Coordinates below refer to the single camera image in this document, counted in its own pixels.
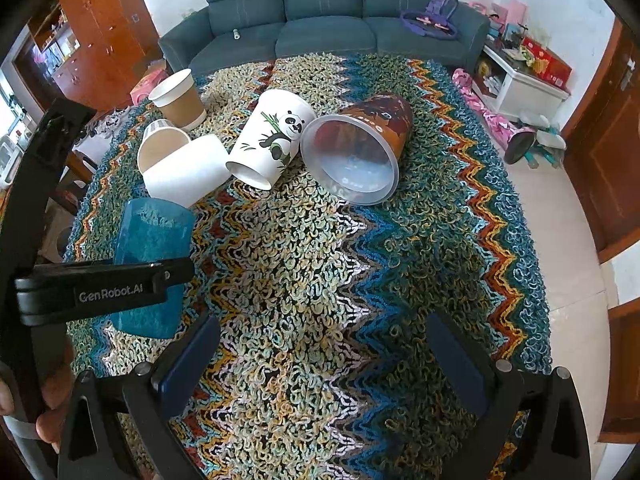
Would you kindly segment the person's left hand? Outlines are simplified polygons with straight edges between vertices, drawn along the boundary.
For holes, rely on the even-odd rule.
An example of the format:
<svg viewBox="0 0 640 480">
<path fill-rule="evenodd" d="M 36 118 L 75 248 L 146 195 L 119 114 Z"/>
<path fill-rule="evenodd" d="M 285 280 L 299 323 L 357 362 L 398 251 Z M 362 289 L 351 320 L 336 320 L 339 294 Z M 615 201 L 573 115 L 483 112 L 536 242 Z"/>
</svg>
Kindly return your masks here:
<svg viewBox="0 0 640 480">
<path fill-rule="evenodd" d="M 73 359 L 73 344 L 70 337 L 66 337 L 63 364 L 44 381 L 41 387 L 42 398 L 47 409 L 38 417 L 36 431 L 40 439 L 50 444 L 56 454 L 60 452 L 65 417 L 75 381 L 70 367 Z"/>
</svg>

